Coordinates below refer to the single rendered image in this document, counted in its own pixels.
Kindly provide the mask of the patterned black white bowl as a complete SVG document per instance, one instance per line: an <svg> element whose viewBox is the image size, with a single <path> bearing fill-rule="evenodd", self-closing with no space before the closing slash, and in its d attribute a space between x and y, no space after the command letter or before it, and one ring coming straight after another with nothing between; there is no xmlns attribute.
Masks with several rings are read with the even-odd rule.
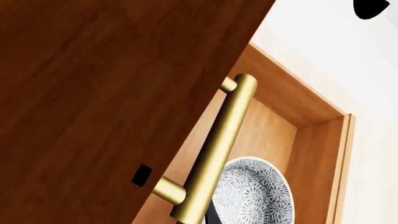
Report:
<svg viewBox="0 0 398 224"><path fill-rule="evenodd" d="M253 156L225 165L212 196L222 224L294 224L293 195L281 171Z"/></svg>

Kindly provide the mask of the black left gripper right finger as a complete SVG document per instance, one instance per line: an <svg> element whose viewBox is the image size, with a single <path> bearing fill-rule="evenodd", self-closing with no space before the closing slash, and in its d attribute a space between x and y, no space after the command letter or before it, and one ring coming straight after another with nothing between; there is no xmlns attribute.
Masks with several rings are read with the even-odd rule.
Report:
<svg viewBox="0 0 398 224"><path fill-rule="evenodd" d="M210 200L205 213L205 224L222 224L212 200Z"/></svg>

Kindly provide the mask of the dark wooden cabinet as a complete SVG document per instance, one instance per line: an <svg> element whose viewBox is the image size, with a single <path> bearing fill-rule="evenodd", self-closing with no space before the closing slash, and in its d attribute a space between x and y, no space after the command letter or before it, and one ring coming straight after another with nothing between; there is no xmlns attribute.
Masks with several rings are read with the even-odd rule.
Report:
<svg viewBox="0 0 398 224"><path fill-rule="evenodd" d="M131 224L150 140L194 117L275 0L0 0L0 224Z"/></svg>

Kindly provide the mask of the black rounded object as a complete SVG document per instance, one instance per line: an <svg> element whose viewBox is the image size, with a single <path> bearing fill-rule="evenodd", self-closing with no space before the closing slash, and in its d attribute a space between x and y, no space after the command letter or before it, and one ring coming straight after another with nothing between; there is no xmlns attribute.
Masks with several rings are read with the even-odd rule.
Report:
<svg viewBox="0 0 398 224"><path fill-rule="evenodd" d="M388 0L353 0L354 13L362 20L369 20L378 16L389 5Z"/></svg>

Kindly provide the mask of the light wooden open drawer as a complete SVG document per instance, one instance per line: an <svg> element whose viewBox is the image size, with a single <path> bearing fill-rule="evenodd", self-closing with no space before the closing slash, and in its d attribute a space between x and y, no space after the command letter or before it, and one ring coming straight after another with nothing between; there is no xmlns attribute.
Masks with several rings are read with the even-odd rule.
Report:
<svg viewBox="0 0 398 224"><path fill-rule="evenodd" d="M336 224L344 203L355 117L306 85L280 60L249 44L228 78L249 74L257 88L226 162L254 156L276 166L291 189L294 224ZM197 83L207 95L194 117L173 117L150 142L141 164L152 169L132 224L180 224L173 205L152 193L161 177L183 185L226 93Z"/></svg>

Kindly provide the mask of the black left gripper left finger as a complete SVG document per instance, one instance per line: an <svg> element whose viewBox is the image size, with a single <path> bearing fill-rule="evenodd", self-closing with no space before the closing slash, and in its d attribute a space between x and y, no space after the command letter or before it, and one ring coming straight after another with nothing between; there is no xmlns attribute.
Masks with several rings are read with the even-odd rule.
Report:
<svg viewBox="0 0 398 224"><path fill-rule="evenodd" d="M151 173L152 169L149 166L141 164L136 170L136 173L134 173L131 182L136 186L143 187L148 181Z"/></svg>

